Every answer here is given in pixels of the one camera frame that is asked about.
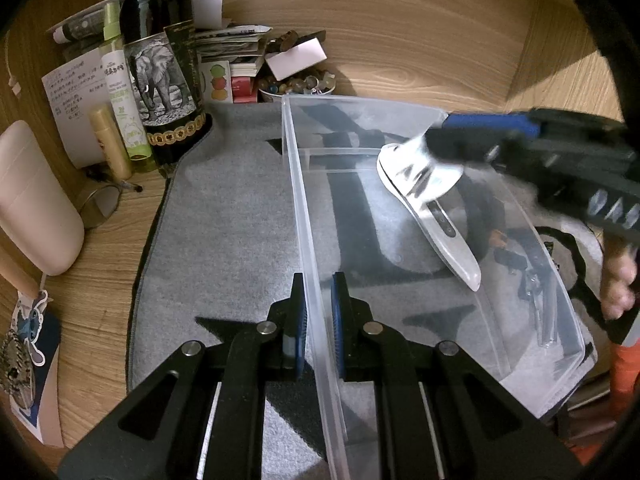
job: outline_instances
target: dark glass bottle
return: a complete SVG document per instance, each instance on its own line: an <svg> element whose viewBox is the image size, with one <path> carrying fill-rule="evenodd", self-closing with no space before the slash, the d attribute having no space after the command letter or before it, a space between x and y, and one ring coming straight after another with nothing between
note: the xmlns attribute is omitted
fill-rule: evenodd
<svg viewBox="0 0 640 480"><path fill-rule="evenodd" d="M191 0L124 0L124 52L158 164L177 162L205 133Z"/></svg>

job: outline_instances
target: white bottle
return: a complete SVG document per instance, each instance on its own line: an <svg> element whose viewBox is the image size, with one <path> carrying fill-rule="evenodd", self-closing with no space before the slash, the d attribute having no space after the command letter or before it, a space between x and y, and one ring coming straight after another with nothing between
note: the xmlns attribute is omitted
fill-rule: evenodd
<svg viewBox="0 0 640 480"><path fill-rule="evenodd" d="M80 215L24 121L0 135L0 228L50 276L71 267L84 241Z"/></svg>
<svg viewBox="0 0 640 480"><path fill-rule="evenodd" d="M138 105L124 57L120 35L120 4L109 2L104 7L104 43L100 46L104 80L107 83L111 107L129 153L133 170L146 173L156 168L151 146L146 140Z"/></svg>

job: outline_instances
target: human hand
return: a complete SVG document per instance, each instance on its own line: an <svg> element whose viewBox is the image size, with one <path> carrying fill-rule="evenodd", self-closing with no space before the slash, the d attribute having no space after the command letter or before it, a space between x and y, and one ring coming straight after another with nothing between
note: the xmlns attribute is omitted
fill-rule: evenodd
<svg viewBox="0 0 640 480"><path fill-rule="evenodd" d="M636 302L636 295L629 288L638 272L635 253L622 238L605 235L600 307L607 320L618 319Z"/></svg>

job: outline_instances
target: blue handle grip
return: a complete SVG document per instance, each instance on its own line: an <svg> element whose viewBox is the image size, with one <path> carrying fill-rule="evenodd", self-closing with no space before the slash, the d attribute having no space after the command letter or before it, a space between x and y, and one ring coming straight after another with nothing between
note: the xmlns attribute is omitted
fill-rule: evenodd
<svg viewBox="0 0 640 480"><path fill-rule="evenodd" d="M532 139L540 135L540 124L529 120L526 112L512 114L450 114L443 128L495 128L519 130Z"/></svg>

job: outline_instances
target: bowl of marbles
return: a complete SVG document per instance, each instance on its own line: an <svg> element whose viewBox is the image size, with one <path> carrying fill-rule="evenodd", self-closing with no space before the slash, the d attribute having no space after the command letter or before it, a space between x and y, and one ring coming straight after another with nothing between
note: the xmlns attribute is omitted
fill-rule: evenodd
<svg viewBox="0 0 640 480"><path fill-rule="evenodd" d="M282 81L269 75L258 81L258 90L266 103L279 102L285 94L329 95L335 90L335 75L329 71L299 72Z"/></svg>

